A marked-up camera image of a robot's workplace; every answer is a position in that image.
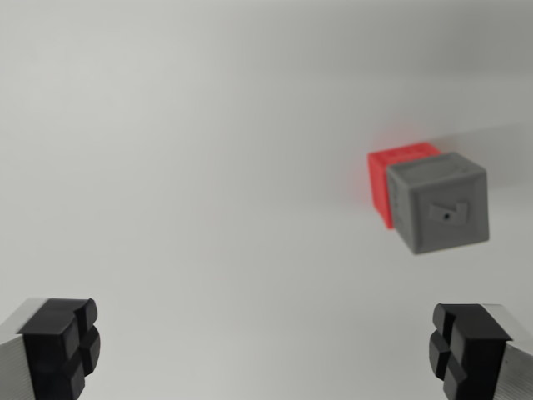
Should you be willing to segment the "black-padded silver gripper right finger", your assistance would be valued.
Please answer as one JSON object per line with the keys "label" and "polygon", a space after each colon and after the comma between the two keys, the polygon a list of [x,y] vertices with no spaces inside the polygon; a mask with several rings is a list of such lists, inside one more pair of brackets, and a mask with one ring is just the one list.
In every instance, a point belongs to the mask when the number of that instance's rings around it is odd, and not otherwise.
{"label": "black-padded silver gripper right finger", "polygon": [[435,305],[429,361],[448,399],[532,398],[532,333],[500,304]]}

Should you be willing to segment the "black-padded silver gripper left finger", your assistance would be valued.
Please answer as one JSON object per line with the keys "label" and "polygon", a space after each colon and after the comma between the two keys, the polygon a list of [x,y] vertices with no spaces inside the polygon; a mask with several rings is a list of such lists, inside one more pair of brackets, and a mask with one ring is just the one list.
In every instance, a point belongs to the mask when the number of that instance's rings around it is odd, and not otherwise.
{"label": "black-padded silver gripper left finger", "polygon": [[97,366],[97,304],[29,298],[1,323],[1,398],[78,399]]}

